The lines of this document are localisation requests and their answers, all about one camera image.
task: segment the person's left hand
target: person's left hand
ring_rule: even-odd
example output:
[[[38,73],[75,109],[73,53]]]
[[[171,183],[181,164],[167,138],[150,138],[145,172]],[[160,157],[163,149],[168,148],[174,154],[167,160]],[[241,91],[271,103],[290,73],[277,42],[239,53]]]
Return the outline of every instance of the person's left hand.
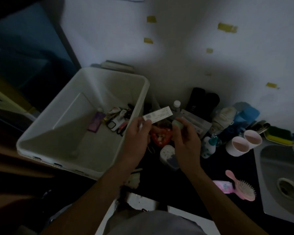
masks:
[[[138,166],[143,158],[148,143],[150,142],[149,131],[151,129],[151,120],[144,121],[142,117],[135,118],[128,126],[125,134],[123,154],[120,160],[133,170]]]

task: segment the stainless steel sink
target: stainless steel sink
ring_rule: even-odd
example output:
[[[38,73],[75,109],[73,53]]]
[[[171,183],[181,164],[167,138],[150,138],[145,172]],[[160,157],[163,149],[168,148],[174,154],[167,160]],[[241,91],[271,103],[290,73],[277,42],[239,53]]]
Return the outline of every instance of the stainless steel sink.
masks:
[[[264,140],[254,149],[266,214],[294,222],[294,151]]]

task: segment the forearm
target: forearm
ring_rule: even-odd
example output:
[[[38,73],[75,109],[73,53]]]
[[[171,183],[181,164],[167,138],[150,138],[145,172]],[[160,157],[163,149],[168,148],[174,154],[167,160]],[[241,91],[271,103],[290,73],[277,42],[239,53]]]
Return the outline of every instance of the forearm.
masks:
[[[125,161],[116,162],[94,186],[53,221],[42,235],[94,235],[133,169]]]
[[[267,235],[240,210],[204,173],[187,175],[206,206],[220,234]]]

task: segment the sink drain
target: sink drain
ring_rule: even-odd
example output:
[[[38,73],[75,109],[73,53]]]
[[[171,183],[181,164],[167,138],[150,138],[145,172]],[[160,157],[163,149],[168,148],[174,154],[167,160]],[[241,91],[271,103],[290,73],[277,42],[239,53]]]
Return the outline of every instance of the sink drain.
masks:
[[[289,200],[294,200],[294,182],[286,179],[286,178],[280,178],[277,181],[277,186],[280,191],[280,193],[288,198]]]

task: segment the purple package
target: purple package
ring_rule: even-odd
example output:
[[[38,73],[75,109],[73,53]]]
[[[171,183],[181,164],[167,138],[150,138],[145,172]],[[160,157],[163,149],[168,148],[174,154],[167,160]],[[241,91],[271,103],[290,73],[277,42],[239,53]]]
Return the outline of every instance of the purple package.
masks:
[[[106,116],[105,113],[97,112],[95,114],[94,118],[92,119],[90,125],[88,126],[87,130],[92,131],[94,133],[97,133],[97,131],[101,125],[101,121],[105,116]]]

